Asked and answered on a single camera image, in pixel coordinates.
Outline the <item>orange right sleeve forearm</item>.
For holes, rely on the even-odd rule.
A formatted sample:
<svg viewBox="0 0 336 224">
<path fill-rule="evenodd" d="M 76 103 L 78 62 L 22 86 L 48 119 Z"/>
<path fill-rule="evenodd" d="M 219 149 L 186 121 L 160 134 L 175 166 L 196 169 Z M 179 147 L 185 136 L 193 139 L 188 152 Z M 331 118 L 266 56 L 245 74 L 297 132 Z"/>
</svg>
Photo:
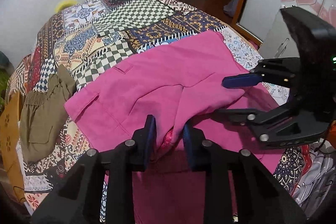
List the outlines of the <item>orange right sleeve forearm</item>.
<svg viewBox="0 0 336 224">
<path fill-rule="evenodd" d="M 336 149 L 336 121 L 333 121 L 327 136 L 326 136 L 326 140 L 331 144 L 331 146 Z"/>
</svg>

